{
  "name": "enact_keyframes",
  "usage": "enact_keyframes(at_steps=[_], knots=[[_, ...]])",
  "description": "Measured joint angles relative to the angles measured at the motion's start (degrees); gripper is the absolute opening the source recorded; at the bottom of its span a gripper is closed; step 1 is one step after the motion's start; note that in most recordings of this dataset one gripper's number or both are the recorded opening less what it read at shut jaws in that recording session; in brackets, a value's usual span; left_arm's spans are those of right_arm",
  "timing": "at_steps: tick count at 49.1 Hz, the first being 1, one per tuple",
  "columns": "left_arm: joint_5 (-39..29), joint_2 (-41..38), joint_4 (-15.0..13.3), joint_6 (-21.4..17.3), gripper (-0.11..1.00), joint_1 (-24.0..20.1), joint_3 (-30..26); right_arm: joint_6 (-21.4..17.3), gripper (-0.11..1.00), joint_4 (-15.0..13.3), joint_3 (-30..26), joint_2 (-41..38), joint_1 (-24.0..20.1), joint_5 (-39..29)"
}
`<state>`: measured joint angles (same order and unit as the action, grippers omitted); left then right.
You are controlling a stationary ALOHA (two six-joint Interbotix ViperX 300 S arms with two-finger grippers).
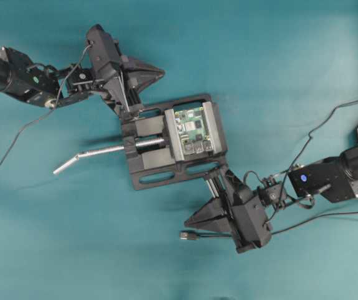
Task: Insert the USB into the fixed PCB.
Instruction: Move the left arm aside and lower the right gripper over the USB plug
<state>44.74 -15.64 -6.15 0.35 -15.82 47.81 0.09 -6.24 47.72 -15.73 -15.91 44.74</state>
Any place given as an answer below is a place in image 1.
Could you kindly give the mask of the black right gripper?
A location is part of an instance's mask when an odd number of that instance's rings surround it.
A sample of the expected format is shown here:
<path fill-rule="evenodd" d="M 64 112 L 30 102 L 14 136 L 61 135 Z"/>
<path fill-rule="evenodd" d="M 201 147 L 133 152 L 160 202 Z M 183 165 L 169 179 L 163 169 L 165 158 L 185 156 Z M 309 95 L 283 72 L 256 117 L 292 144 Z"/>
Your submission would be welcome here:
<path fill-rule="evenodd" d="M 240 244 L 240 236 L 234 220 L 232 206 L 235 202 L 235 196 L 239 191 L 251 189 L 243 181 L 239 180 L 228 167 L 216 167 L 209 170 L 204 175 L 204 180 L 213 198 L 193 213 L 184 222 L 184 226 L 213 233 L 231 234 L 237 248 Z M 258 191 L 253 192 L 260 198 Z M 264 208 L 266 208 L 265 203 L 262 200 L 261 202 Z"/>

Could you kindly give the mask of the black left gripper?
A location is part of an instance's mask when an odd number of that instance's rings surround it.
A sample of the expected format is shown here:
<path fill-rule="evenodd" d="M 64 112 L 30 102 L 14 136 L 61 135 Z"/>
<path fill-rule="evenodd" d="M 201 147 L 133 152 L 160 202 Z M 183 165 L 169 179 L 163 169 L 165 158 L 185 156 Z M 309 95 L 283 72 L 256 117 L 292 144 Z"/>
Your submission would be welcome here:
<path fill-rule="evenodd" d="M 122 55 L 121 60 L 119 69 L 108 79 L 97 78 L 93 69 L 93 94 L 99 95 L 120 121 L 129 121 L 138 118 L 142 110 L 139 93 L 160 80 L 165 71 L 132 56 Z"/>

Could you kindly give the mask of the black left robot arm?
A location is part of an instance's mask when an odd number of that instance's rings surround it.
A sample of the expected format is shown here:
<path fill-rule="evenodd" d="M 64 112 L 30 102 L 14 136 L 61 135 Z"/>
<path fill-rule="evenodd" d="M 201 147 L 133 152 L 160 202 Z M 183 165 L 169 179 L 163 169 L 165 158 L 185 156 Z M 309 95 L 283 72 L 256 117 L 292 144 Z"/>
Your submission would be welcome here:
<path fill-rule="evenodd" d="M 105 52 L 86 46 L 83 52 L 91 59 L 90 68 L 76 63 L 56 69 L 34 63 L 25 53 L 13 48 L 2 47 L 0 93 L 49 109 L 99 95 L 119 118 L 131 119 L 143 109 L 139 97 L 142 90 L 165 75 L 162 69 L 123 55 L 118 45 Z"/>

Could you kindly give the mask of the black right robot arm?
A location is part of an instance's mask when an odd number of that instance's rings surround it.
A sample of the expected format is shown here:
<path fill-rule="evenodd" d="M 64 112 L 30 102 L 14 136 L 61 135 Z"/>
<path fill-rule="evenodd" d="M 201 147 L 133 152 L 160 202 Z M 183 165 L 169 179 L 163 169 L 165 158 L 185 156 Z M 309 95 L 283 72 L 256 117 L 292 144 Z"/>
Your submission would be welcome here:
<path fill-rule="evenodd" d="M 289 178 L 297 194 L 292 204 L 304 199 L 314 204 L 316 194 L 332 203 L 358 198 L 358 146 L 339 156 L 295 167 Z M 181 239 L 199 239 L 202 235 L 196 230 L 202 229 L 208 238 L 232 238 L 238 253 L 265 246 L 273 235 L 265 209 L 289 206 L 281 182 L 270 176 L 251 190 L 226 165 L 208 172 L 204 180 L 213 197 L 185 221 L 188 230 L 180 233 Z"/>

